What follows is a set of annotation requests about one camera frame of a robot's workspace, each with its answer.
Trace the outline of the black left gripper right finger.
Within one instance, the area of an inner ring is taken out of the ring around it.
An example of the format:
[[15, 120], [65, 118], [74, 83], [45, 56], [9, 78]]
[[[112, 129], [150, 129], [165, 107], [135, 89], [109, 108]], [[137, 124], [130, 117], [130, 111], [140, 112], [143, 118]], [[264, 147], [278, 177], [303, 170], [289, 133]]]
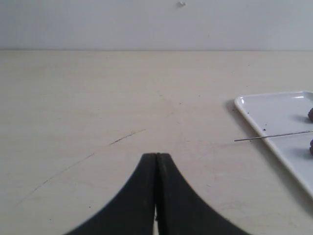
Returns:
[[246, 235], [206, 204], [170, 154], [157, 153], [156, 211], [160, 235]]

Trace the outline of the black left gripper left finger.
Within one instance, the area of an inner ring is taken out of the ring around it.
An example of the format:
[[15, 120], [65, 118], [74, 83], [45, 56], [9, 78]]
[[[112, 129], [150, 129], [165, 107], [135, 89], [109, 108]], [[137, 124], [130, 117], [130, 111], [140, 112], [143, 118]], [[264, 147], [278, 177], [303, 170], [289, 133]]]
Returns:
[[117, 195], [69, 235], [152, 235], [156, 153], [143, 154]]

